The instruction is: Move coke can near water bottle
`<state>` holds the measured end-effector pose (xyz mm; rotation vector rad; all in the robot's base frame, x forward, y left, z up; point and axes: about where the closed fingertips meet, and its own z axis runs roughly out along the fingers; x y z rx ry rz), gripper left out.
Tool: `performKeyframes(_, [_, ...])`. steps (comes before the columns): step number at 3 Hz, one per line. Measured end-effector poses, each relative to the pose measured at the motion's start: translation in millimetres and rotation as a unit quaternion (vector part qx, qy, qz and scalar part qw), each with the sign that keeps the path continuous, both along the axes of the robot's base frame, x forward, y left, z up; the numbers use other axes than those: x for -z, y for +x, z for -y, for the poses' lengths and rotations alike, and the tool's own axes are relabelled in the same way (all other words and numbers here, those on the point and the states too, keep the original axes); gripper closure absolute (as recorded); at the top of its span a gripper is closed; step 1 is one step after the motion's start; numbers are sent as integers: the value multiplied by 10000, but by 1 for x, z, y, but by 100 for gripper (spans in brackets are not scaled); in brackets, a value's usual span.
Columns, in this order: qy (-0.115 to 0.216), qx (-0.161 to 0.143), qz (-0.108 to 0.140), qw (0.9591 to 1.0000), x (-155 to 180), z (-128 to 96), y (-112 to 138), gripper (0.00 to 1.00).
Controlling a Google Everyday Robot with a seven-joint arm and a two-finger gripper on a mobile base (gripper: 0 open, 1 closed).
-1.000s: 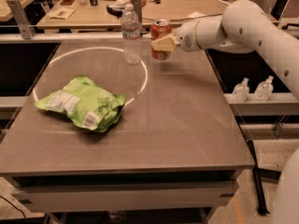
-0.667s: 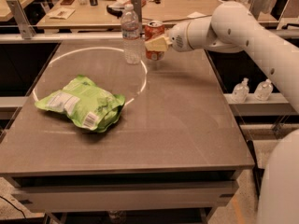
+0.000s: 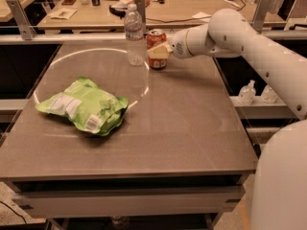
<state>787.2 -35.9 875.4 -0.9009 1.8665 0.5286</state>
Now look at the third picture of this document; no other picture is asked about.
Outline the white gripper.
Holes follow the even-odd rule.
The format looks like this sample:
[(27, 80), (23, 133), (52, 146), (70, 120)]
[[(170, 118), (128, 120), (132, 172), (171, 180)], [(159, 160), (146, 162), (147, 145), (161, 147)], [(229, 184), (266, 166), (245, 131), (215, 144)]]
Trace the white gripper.
[(147, 50), (149, 58), (167, 59), (173, 52), (177, 58), (191, 58), (197, 54), (199, 30), (194, 27), (174, 33), (168, 42), (162, 42)]

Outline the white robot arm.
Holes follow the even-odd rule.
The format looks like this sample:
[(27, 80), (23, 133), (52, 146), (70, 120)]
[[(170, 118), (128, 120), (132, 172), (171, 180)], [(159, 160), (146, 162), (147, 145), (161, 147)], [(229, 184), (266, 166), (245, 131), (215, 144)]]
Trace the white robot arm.
[(233, 9), (175, 33), (150, 58), (241, 56), (277, 95), (245, 106), (250, 119), (295, 118), (262, 148), (254, 176), (251, 230), (307, 230), (307, 58), (255, 31)]

